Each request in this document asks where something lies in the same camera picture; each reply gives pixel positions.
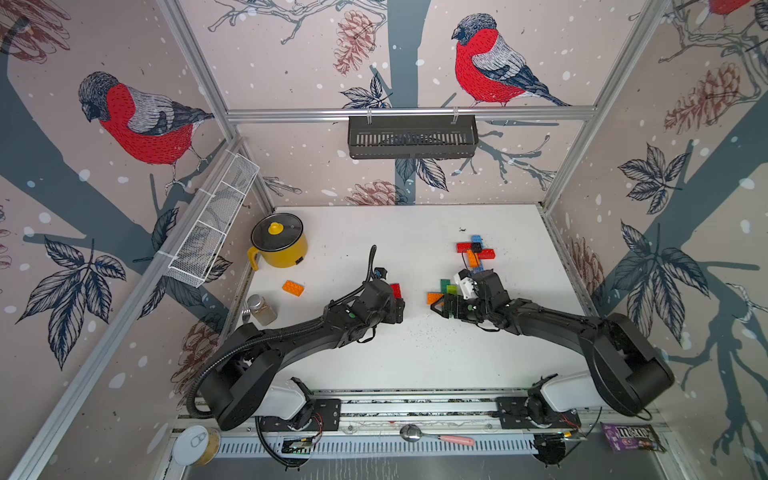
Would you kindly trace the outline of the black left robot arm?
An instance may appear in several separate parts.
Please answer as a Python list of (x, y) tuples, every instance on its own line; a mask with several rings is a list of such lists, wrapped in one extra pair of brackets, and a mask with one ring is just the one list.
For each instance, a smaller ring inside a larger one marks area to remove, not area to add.
[(372, 341), (380, 324), (402, 322), (404, 307), (385, 270), (369, 264), (359, 287), (312, 320), (277, 329), (243, 323), (190, 382), (187, 414), (212, 419), (222, 431), (253, 420), (266, 453), (287, 470), (300, 469), (308, 460), (301, 448), (338, 430), (341, 403), (317, 398), (297, 377), (285, 387), (274, 385), (275, 377), (313, 354)]

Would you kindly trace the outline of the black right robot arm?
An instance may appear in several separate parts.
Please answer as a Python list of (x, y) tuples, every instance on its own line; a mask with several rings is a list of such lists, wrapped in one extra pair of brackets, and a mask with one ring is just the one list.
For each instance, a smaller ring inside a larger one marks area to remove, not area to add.
[(635, 417), (675, 383), (668, 363), (625, 315), (582, 316), (513, 299), (492, 270), (464, 269), (455, 282), (455, 294), (429, 302), (441, 317), (481, 330), (490, 323), (489, 333), (534, 337), (583, 356), (585, 371), (543, 377), (527, 390), (527, 416), (541, 428), (561, 413), (594, 407)]

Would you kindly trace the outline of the orange lego brick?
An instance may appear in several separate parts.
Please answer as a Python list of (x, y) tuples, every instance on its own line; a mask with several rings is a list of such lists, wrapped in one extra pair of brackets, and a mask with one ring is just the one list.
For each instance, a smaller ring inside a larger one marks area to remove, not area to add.
[(441, 300), (444, 297), (442, 293), (428, 293), (427, 294), (427, 304), (432, 305)]
[(290, 295), (295, 296), (295, 297), (300, 297), (303, 294), (305, 288), (301, 284), (298, 284), (298, 283), (293, 282), (291, 280), (287, 280), (282, 285), (282, 290), (285, 291), (286, 293), (290, 294)]
[(469, 267), (471, 269), (477, 269), (480, 267), (480, 260), (475, 252), (473, 252), (472, 250), (467, 250), (466, 256), (467, 256)]

